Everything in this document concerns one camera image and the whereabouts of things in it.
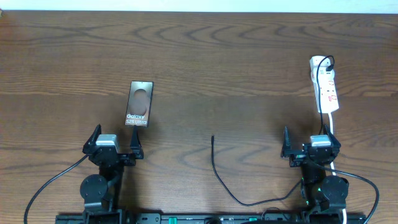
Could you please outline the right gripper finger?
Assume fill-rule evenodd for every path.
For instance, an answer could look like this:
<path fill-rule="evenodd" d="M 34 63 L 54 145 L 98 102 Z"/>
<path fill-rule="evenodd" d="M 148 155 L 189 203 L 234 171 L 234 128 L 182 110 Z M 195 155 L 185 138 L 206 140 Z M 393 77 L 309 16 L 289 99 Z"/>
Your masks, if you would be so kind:
<path fill-rule="evenodd" d="M 340 146 L 340 142 L 331 133 L 331 130 L 327 124 L 323 125 L 323 133 L 329 137 L 332 146 Z"/>
<path fill-rule="evenodd" d="M 285 126 L 284 127 L 284 140 L 283 140 L 281 152 L 290 152 L 291 148 L 292 148 L 292 146 L 291 146 L 290 138 L 289 138 L 289 130 Z"/>

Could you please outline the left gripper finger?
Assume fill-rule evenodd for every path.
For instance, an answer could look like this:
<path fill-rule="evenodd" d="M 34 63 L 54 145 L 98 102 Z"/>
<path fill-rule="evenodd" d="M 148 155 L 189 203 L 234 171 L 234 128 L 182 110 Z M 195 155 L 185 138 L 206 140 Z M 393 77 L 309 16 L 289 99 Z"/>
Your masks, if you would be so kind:
<path fill-rule="evenodd" d="M 141 152 L 142 146 L 141 146 L 141 142 L 139 140 L 138 127 L 133 126 L 132 130 L 133 130 L 133 132 L 132 132 L 132 136 L 131 136 L 130 149 L 133 152 Z"/>
<path fill-rule="evenodd" d="M 91 134 L 91 136 L 88 138 L 88 140 L 86 141 L 86 143 L 84 144 L 84 149 L 92 149 L 96 146 L 96 140 L 99 137 L 99 135 L 101 134 L 101 125 L 98 124 L 93 133 Z"/>

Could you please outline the Galaxy S25 Ultra smartphone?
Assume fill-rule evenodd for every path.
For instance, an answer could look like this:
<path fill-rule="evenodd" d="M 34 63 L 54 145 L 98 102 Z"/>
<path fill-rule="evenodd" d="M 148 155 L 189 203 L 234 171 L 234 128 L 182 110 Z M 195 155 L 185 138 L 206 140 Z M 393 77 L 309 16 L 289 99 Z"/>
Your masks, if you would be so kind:
<path fill-rule="evenodd" d="M 126 108 L 126 126 L 149 126 L 154 82 L 132 81 Z"/>

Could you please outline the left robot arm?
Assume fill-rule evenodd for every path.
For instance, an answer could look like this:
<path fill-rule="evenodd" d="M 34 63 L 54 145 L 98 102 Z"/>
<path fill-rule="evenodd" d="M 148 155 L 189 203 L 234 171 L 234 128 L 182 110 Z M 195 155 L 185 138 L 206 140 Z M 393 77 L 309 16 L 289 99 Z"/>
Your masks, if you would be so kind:
<path fill-rule="evenodd" d="M 133 167 L 144 153 L 138 136 L 138 127 L 132 127 L 130 153 L 120 153 L 118 136 L 102 134 L 97 125 L 83 145 L 82 152 L 98 166 L 99 173 L 89 175 L 80 185 L 84 200 L 83 223 L 135 223 L 136 219 L 126 209 L 119 208 L 125 167 Z"/>

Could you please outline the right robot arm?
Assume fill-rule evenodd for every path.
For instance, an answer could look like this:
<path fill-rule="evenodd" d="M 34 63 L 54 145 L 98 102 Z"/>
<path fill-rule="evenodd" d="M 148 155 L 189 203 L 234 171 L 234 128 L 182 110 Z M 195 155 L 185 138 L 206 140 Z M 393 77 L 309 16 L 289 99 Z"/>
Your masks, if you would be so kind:
<path fill-rule="evenodd" d="M 324 125 L 323 134 L 310 137 L 301 149 L 293 149 L 289 131 L 284 128 L 281 157 L 289 158 L 289 166 L 302 173 L 302 196 L 307 208 L 301 212 L 305 223 L 333 223 L 343 220 L 349 183 L 337 175 L 327 175 L 326 167 L 340 152 L 341 144 Z"/>

